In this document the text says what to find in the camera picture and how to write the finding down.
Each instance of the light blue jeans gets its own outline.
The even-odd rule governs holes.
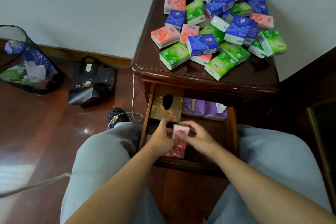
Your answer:
[[[238,125],[240,157],[256,170],[308,197],[332,212],[316,160],[304,141],[291,134]],[[91,136],[78,149],[62,208],[63,224],[92,193],[119,171],[134,154],[137,132],[131,122]],[[165,223],[148,188],[143,193],[133,223]],[[257,223],[230,184],[213,209],[208,223]]]

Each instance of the foot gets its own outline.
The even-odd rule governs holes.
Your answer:
[[[129,122],[125,111],[119,107],[114,107],[107,116],[108,129],[114,128],[114,126],[119,122]]]

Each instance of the wooden floor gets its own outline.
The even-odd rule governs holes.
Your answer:
[[[56,58],[66,74],[72,61]],[[132,74],[118,69],[115,95],[96,107],[68,104],[67,76],[62,86],[36,96],[0,82],[0,191],[34,184],[71,172],[77,149],[106,130],[107,113],[118,106],[131,111]],[[145,96],[135,81],[134,111],[145,115]],[[142,124],[135,122],[139,132]],[[59,223],[69,178],[0,199],[0,224]],[[202,223],[228,185],[228,180],[152,167],[148,187],[166,222]]]

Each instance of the person's left arm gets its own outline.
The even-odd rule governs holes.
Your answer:
[[[130,223],[151,166],[174,147],[175,140],[167,137],[168,121],[171,119],[162,119],[149,142],[65,224]]]

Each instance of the drawer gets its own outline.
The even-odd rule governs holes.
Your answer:
[[[153,97],[154,95],[151,94],[149,98],[139,150],[146,144],[147,135],[152,135],[160,123],[160,120],[149,118]],[[203,126],[221,146],[238,156],[239,144],[237,139],[236,110],[233,107],[227,107],[227,119],[225,121],[208,120],[202,117],[192,117],[182,114],[181,121],[185,120],[196,121]],[[173,124],[173,122],[169,122],[167,127],[172,128]],[[215,163],[209,161],[191,145],[187,145],[184,159],[162,156],[154,165],[204,175],[225,177],[224,173]]]

